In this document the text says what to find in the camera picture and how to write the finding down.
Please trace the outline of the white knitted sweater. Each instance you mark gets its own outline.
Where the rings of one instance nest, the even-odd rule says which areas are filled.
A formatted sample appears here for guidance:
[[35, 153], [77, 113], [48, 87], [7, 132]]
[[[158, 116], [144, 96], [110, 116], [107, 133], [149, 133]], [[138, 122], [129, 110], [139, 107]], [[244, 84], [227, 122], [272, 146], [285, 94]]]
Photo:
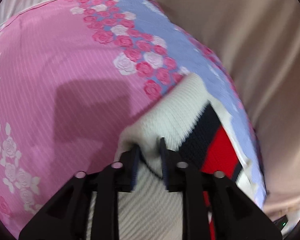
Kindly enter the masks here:
[[119, 194], [121, 238], [182, 238], [182, 195], [169, 193], [164, 185], [161, 141], [169, 157], [205, 173], [222, 171], [249, 197], [254, 196], [252, 163], [236, 139], [229, 112], [198, 75], [189, 74], [120, 135], [117, 157], [134, 144], [141, 149], [136, 187]]

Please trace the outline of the pink floral bed sheet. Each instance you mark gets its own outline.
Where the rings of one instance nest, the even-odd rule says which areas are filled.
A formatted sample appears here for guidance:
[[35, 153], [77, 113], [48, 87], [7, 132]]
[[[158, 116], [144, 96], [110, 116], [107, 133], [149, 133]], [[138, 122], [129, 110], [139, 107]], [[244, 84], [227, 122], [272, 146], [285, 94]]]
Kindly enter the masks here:
[[219, 58], [151, 0], [52, 0], [0, 26], [0, 221], [18, 237], [78, 170], [114, 159], [120, 133], [196, 73], [231, 114], [266, 198], [255, 136]]

